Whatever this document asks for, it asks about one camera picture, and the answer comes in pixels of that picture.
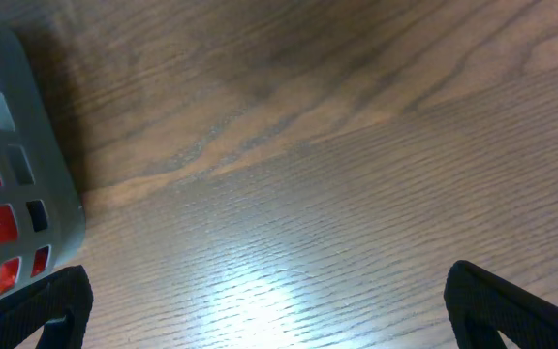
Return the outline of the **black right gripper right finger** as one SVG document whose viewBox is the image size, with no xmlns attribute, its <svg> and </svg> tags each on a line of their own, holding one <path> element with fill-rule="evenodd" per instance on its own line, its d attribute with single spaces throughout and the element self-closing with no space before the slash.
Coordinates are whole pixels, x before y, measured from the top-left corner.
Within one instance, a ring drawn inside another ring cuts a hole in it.
<svg viewBox="0 0 558 349">
<path fill-rule="evenodd" d="M 558 348 L 558 306 L 465 260 L 448 273 L 444 300 L 461 349 Z"/>
</svg>

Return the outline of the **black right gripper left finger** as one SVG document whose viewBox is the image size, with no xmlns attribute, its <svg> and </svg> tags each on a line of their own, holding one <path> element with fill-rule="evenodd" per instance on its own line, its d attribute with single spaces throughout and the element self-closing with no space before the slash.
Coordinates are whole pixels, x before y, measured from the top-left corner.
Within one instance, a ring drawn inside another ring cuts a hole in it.
<svg viewBox="0 0 558 349">
<path fill-rule="evenodd" d="M 15 348 L 36 330 L 42 348 L 80 348 L 93 304 L 83 266 L 67 267 L 0 300 L 0 348 Z"/>
</svg>

